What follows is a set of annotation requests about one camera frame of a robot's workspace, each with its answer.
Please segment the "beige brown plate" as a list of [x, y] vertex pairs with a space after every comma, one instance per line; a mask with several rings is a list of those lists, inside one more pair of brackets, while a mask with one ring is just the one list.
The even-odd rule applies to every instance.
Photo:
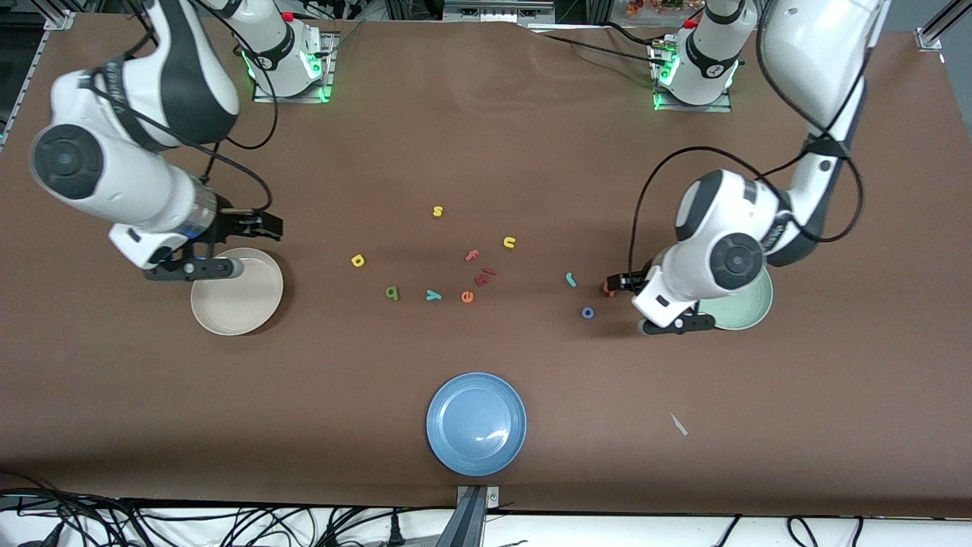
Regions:
[[238, 247], [219, 253], [230, 277], [192, 283], [191, 310], [209, 332], [238, 336], [256, 331], [277, 312], [285, 283], [277, 260], [263, 250]]

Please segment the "pale green plate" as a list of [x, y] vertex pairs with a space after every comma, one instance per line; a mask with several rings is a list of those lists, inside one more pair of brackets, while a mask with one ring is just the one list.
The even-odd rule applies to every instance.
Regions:
[[753, 328], [766, 318], [773, 300], [773, 283], [768, 270], [764, 267], [759, 277], [738, 294], [701, 300], [699, 311], [715, 319], [715, 328], [723, 331], [743, 331]]

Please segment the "brown paper table cover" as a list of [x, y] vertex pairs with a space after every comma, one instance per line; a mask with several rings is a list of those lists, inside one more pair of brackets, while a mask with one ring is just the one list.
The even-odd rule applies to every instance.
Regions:
[[601, 285], [656, 163], [709, 145], [773, 169], [804, 140], [758, 70], [730, 113], [654, 111], [632, 60], [512, 24], [362, 25], [330, 103], [222, 147], [285, 222], [242, 242], [281, 263], [281, 307], [232, 338], [29, 172], [53, 80], [141, 35], [107, 14], [52, 34], [0, 152], [0, 470], [104, 496], [451, 505], [464, 478], [428, 447], [428, 402], [483, 371], [528, 413], [488, 478], [517, 511], [972, 517], [972, 143], [910, 34], [868, 68], [854, 231], [773, 270], [753, 329], [654, 337]]

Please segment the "blue plate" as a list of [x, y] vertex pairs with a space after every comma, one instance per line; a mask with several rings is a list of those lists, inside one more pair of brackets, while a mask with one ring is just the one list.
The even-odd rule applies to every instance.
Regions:
[[473, 478], [492, 476], [510, 465], [527, 431], [521, 396], [509, 382], [486, 372], [444, 382], [424, 420], [434, 456], [449, 470]]

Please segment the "grey power strip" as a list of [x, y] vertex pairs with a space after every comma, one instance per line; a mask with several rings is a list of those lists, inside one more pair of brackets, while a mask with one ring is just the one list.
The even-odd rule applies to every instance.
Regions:
[[555, 24], [554, 0], [443, 0], [442, 21]]

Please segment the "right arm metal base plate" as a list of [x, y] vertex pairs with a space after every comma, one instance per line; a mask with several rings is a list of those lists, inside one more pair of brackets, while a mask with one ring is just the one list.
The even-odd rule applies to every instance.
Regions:
[[307, 27], [303, 41], [269, 77], [251, 68], [252, 100], [256, 103], [328, 103], [336, 76], [340, 34]]

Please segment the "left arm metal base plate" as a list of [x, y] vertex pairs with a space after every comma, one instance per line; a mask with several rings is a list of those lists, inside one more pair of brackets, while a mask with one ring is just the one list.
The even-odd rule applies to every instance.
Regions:
[[699, 68], [667, 36], [649, 47], [649, 58], [658, 62], [652, 67], [654, 108], [684, 112], [728, 113], [731, 111], [729, 86], [738, 68], [712, 65]]

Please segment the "aluminium frame post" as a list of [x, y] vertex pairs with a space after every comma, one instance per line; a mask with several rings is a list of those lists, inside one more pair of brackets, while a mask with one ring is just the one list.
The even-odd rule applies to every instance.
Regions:
[[969, 14], [972, 14], [972, 0], [948, 0], [926, 24], [914, 31], [920, 51], [940, 51], [941, 38]]
[[76, 13], [84, 11], [84, 5], [76, 0], [27, 0], [44, 17], [45, 31], [69, 29]]

